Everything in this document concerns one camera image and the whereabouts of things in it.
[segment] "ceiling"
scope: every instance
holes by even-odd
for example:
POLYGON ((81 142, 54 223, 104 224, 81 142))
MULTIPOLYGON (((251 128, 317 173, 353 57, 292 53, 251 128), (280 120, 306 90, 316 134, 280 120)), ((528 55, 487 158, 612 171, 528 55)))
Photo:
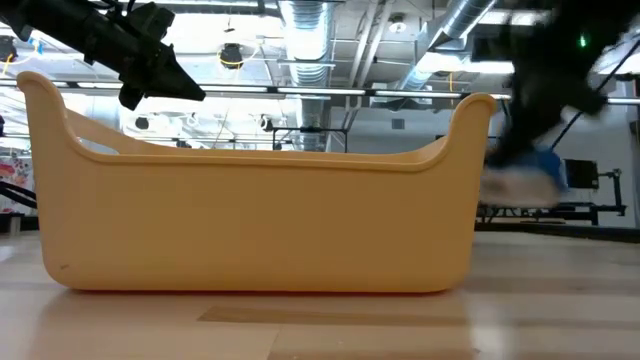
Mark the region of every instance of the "ceiling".
MULTIPOLYGON (((185 4, 202 7, 207 3, 210 1, 190 0, 185 4)), ((544 3, 548 4, 549 2, 539 2, 539 5, 533 8, 522 9, 517 6, 516 8, 524 15, 536 16, 544 11, 544 3)), ((335 4, 335 29, 331 43, 335 67, 331 71, 330 86, 344 87, 348 83, 353 59, 356 55, 359 23, 367 11, 369 0, 347 0, 335 4)), ((372 86, 374 83, 392 83, 401 79, 415 62, 414 42, 418 39, 423 24, 443 14, 446 6, 447 0, 395 0, 392 5, 392 13, 404 16, 403 22, 406 24, 406 29, 402 33, 392 33, 385 29, 376 51, 376 61, 371 65, 365 86, 372 86)), ((484 26, 486 30, 486 27, 500 24, 506 14, 504 9, 513 6, 513 1, 499 1, 496 7, 481 20, 480 26, 484 26)), ((288 66, 278 63, 279 59, 286 59, 285 33, 281 19, 228 13, 202 13, 200 8, 197 11, 200 13, 176 15, 175 21, 163 41, 167 44, 174 44, 179 63, 198 83, 243 85, 289 85, 291 83, 288 66), (229 28, 233 28, 234 31, 225 32, 229 28), (231 42, 242 45, 245 62, 239 71, 228 70, 218 61, 218 52, 222 49, 223 44, 231 42)), ((387 27, 388 23, 384 22, 379 26, 387 27)), ((0 35, 12 35, 12 32, 0 23, 0 35)), ((49 79, 61 83, 118 82, 118 75, 115 72, 98 63, 93 66, 84 63, 81 54, 59 41, 38 32, 33 37, 39 39, 43 45, 42 53, 34 52, 32 44, 18 42, 18 60, 28 59, 28 61, 8 66, 3 78, 12 79, 21 71, 29 70, 42 73, 49 79)), ((616 56, 618 58, 622 56, 620 51, 622 50, 618 50, 600 66, 605 70, 610 68, 611 64, 615 62, 616 56)), ((624 70, 640 72, 640 58, 630 61, 624 70)), ((474 72, 471 71, 433 76, 428 85, 433 90, 442 91, 504 92, 502 88, 505 78, 504 68, 501 70, 478 68, 474 72)), ((118 85, 114 85, 113 91, 103 95, 115 97, 117 88, 118 85)), ((0 114, 7 122, 5 133, 26 134, 28 130, 21 94, 7 87, 0 89, 5 95, 0 98, 0 114)), ((86 91, 81 88, 76 89, 75 93, 63 94, 68 107, 79 112, 86 112, 86 109, 92 104, 94 95, 91 92, 91 85, 85 85, 84 89, 86 91)), ((388 110, 384 109, 379 111, 388 113, 388 110)), ((257 139, 253 148, 261 148, 256 144, 270 139, 271 136, 261 130, 261 119, 267 117, 274 119, 278 124, 292 124, 290 120, 295 117, 294 113, 295 104, 294 99, 291 98, 279 100, 208 98, 202 103, 146 99, 135 112, 124 108, 119 111, 123 123, 122 127, 133 136, 153 137, 164 134, 167 137, 192 136, 209 140, 215 137, 225 139, 226 137, 244 137, 257 139), (158 130, 159 132, 150 133, 149 131, 139 131, 132 125, 138 117, 156 116, 154 114, 178 119, 183 123, 184 132, 180 133, 178 130, 177 135, 171 132, 173 130, 167 130, 169 132, 158 130), (197 121, 194 120, 193 114, 197 115, 197 121)), ((332 111, 332 113, 334 116, 340 116, 336 115, 340 114, 339 109, 332 111)), ((211 146, 211 141, 203 141, 203 143, 206 146, 211 146)))

